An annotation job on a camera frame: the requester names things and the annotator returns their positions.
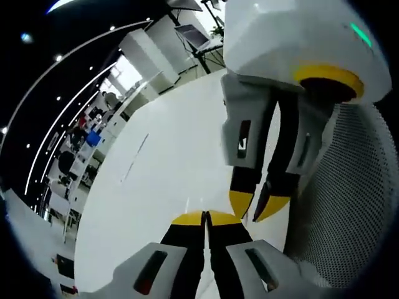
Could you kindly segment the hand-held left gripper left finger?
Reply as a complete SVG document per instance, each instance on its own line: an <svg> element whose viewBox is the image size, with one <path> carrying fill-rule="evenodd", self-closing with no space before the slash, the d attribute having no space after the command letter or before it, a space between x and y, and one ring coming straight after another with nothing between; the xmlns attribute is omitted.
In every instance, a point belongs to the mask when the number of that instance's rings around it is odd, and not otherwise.
<svg viewBox="0 0 399 299"><path fill-rule="evenodd" d="M204 269L206 213L174 219L159 243L121 263L108 284L109 298L194 298Z"/></svg>

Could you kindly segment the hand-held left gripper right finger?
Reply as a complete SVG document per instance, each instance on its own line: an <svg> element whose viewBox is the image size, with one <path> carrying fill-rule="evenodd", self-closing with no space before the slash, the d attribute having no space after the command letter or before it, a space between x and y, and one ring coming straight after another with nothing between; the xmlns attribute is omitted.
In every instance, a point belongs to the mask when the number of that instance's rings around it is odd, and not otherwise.
<svg viewBox="0 0 399 299"><path fill-rule="evenodd" d="M240 219L206 213L211 268L221 298L304 298L295 262L264 240L253 240Z"/></svg>

